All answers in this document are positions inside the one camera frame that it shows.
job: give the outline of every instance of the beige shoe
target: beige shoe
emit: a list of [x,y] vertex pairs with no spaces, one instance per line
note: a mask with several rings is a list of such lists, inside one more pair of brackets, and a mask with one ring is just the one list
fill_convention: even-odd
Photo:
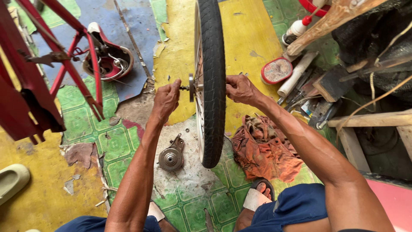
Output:
[[22,164],[12,164],[0,170],[0,205],[20,191],[29,179],[30,172]]

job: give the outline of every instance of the white bottle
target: white bottle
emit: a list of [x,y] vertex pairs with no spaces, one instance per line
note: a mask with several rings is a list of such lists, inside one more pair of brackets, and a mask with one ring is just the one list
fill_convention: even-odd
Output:
[[296,20],[282,35],[282,43],[285,46],[289,46],[293,41],[295,41],[299,36],[305,33],[307,26],[312,22],[311,16],[305,16],[302,20]]

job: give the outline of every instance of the yellow painted floor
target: yellow painted floor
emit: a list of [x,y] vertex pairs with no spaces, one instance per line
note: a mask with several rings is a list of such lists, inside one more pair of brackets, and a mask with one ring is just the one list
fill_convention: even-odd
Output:
[[[10,64],[1,49],[0,55],[10,72]],[[19,86],[16,76],[13,73],[10,76],[15,86]],[[30,171],[28,184],[0,206],[1,232],[29,229],[48,232],[78,216],[107,216],[104,204],[95,207],[103,200],[103,184],[96,162],[90,169],[85,169],[81,163],[68,167],[60,154],[60,133],[48,130],[44,137],[46,141],[35,146],[28,138],[15,142],[0,127],[0,170],[20,163]],[[74,195],[71,196],[63,187],[64,182],[75,174],[81,176],[74,180]]]
[[[155,87],[172,83],[176,78],[188,84],[194,72],[194,0],[167,0],[169,24],[164,29],[169,41],[159,57],[154,58]],[[266,85],[260,80],[260,70],[268,62],[280,57],[282,48],[262,1],[227,0],[219,3],[225,41],[226,74],[248,73],[249,79],[265,95],[278,100],[281,86]],[[262,114],[249,105],[226,99],[226,132],[234,132],[245,114]],[[195,113],[187,92],[180,93],[179,107],[169,117],[173,125]]]

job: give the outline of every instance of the bicycle wheel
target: bicycle wheel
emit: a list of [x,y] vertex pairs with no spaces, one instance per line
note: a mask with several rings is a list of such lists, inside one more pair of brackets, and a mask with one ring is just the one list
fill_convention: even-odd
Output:
[[226,111],[225,49],[216,0],[196,1],[194,31],[199,154],[202,165],[213,168],[222,153]]

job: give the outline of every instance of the hand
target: hand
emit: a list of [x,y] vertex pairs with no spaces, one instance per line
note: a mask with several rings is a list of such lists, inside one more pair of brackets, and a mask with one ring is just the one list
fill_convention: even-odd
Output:
[[150,117],[162,125],[169,120],[170,114],[179,106],[179,87],[182,81],[176,79],[173,84],[168,84],[157,89],[154,96],[154,105]]
[[245,75],[226,76],[226,95],[236,103],[257,107],[262,94]]

